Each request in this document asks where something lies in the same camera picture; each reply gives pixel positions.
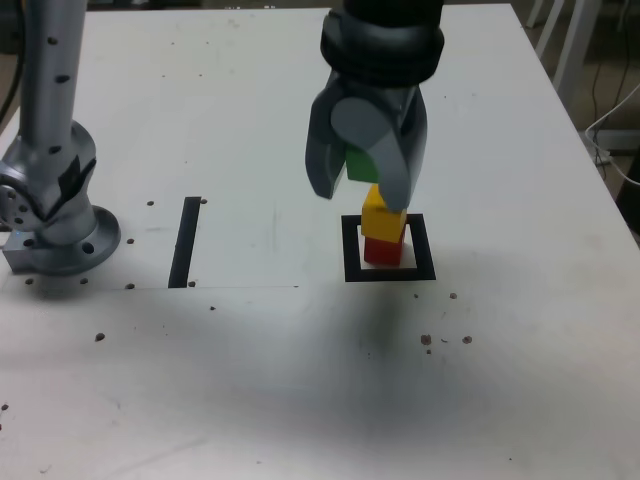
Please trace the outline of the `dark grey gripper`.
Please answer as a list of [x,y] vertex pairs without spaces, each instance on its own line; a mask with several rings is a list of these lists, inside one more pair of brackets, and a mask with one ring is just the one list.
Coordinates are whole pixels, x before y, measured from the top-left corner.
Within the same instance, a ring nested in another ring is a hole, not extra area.
[[333,197],[346,142],[371,158],[387,208],[401,211],[409,206],[420,175],[427,131],[418,87],[373,87],[331,71],[311,106],[305,150],[310,184],[319,197]]

